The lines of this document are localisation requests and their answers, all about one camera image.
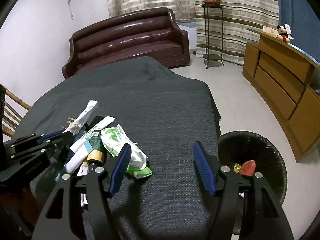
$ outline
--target cabinet drawer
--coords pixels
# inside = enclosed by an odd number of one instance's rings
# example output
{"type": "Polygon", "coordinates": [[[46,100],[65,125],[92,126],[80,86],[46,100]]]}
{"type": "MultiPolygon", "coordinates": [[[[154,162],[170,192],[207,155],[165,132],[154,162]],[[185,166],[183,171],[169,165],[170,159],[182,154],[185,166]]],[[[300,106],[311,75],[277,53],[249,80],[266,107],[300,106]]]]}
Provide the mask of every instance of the cabinet drawer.
{"type": "Polygon", "coordinates": [[[310,88],[306,88],[288,123],[302,151],[307,154],[320,136],[320,98],[310,88]]]}
{"type": "Polygon", "coordinates": [[[260,51],[253,44],[247,42],[245,47],[243,69],[252,77],[254,77],[257,69],[259,53],[260,51]]]}
{"type": "Polygon", "coordinates": [[[260,36],[259,49],[280,62],[303,83],[307,81],[311,65],[296,52],[263,36],[260,36]]]}
{"type": "Polygon", "coordinates": [[[297,103],[305,88],[304,84],[279,62],[261,52],[259,66],[273,77],[297,103]]]}
{"type": "Polygon", "coordinates": [[[268,94],[283,117],[288,120],[296,104],[287,93],[260,67],[257,67],[254,80],[268,94]]]}

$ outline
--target sofa armrest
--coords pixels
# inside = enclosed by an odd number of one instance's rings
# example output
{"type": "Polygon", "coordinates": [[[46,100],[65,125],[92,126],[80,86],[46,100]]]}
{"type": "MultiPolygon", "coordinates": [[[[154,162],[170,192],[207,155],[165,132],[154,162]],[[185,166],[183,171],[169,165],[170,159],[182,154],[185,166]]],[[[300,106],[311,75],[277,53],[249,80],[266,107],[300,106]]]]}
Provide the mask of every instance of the sofa armrest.
{"type": "Polygon", "coordinates": [[[189,37],[188,32],[179,28],[174,13],[171,9],[168,10],[169,19],[172,26],[174,41],[182,45],[183,54],[189,55],[189,37]]]}
{"type": "Polygon", "coordinates": [[[62,67],[61,71],[65,79],[71,77],[77,70],[79,66],[78,56],[75,53],[75,46],[73,43],[73,38],[70,38],[70,57],[68,62],[62,67]]]}

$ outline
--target chair backrest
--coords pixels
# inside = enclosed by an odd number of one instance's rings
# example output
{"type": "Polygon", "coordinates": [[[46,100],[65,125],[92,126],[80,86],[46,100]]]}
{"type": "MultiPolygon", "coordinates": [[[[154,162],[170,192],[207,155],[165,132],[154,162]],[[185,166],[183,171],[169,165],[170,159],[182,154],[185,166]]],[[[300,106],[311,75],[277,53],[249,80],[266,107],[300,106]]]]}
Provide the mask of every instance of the chair backrest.
{"type": "Polygon", "coordinates": [[[140,44],[171,40],[167,7],[126,13],[92,24],[72,35],[80,64],[140,44]]]}
{"type": "MultiPolygon", "coordinates": [[[[31,106],[23,102],[20,98],[16,97],[13,93],[11,93],[7,88],[2,86],[5,89],[5,94],[11,98],[13,101],[18,103],[23,108],[29,110],[31,106]]],[[[9,103],[4,100],[4,114],[2,117],[2,133],[6,136],[12,137],[14,131],[16,130],[18,124],[21,122],[22,117],[13,109],[9,103]]]]}

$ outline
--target blue gripper pad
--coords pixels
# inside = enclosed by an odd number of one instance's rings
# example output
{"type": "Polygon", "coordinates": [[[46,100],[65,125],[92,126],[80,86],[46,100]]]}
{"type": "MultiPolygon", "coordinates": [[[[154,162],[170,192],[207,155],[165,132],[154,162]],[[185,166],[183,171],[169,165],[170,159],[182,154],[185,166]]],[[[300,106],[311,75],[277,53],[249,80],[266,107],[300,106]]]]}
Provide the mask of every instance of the blue gripper pad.
{"type": "Polygon", "coordinates": [[[204,184],[204,188],[209,191],[210,195],[216,194],[215,180],[214,174],[207,162],[206,156],[207,153],[202,146],[196,142],[193,145],[193,158],[196,162],[198,171],[201,176],[202,183],[204,184]]]}
{"type": "Polygon", "coordinates": [[[121,155],[120,159],[116,164],[116,167],[114,168],[113,173],[110,176],[110,188],[109,188],[110,197],[113,197],[119,191],[131,159],[131,146],[129,144],[126,144],[126,147],[121,151],[123,152],[122,154],[121,152],[119,154],[121,155]]]}
{"type": "Polygon", "coordinates": [[[38,140],[38,145],[42,144],[45,140],[53,137],[53,136],[56,136],[56,135],[59,135],[59,134],[62,134],[64,130],[59,130],[57,132],[54,132],[54,133],[51,133],[51,134],[48,134],[48,135],[44,135],[42,136],[39,140],[38,140]]]}

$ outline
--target screw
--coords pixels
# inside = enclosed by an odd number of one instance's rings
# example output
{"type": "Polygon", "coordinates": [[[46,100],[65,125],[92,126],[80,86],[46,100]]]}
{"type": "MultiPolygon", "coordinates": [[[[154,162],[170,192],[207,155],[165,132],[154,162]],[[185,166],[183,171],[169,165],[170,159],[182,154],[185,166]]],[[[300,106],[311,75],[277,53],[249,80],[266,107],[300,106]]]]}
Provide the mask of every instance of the screw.
{"type": "Polygon", "coordinates": [[[70,178],[70,174],[69,173],[63,174],[63,176],[62,176],[62,179],[64,179],[64,180],[67,180],[69,178],[70,178]]]}
{"type": "Polygon", "coordinates": [[[254,175],[256,176],[257,179],[262,179],[263,177],[262,173],[260,172],[256,172],[254,175]]]}
{"type": "Polygon", "coordinates": [[[96,167],[94,170],[96,173],[101,173],[104,171],[104,168],[102,166],[96,167]]]}
{"type": "Polygon", "coordinates": [[[221,170],[222,170],[223,172],[229,172],[229,171],[230,171],[230,168],[229,168],[228,166],[222,166],[222,167],[221,167],[221,170]]]}

